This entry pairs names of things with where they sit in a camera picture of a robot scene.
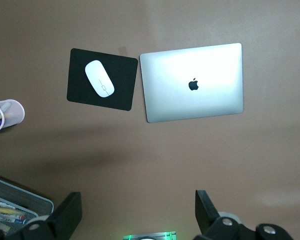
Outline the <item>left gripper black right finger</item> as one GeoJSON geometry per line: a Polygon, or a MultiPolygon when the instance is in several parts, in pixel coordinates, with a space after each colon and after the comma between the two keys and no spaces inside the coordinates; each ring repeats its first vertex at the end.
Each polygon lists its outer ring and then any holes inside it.
{"type": "Polygon", "coordinates": [[[205,190],[195,191],[195,218],[201,234],[196,240],[291,240],[282,227],[260,223],[254,230],[247,228],[240,218],[228,212],[217,211],[205,190]]]}

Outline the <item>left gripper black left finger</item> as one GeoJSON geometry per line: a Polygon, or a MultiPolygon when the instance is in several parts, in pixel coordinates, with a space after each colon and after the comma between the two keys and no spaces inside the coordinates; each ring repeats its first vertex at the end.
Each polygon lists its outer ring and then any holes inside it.
{"type": "Polygon", "coordinates": [[[82,195],[70,193],[46,219],[26,225],[16,235],[17,240],[69,240],[82,220],[82,195]]]}

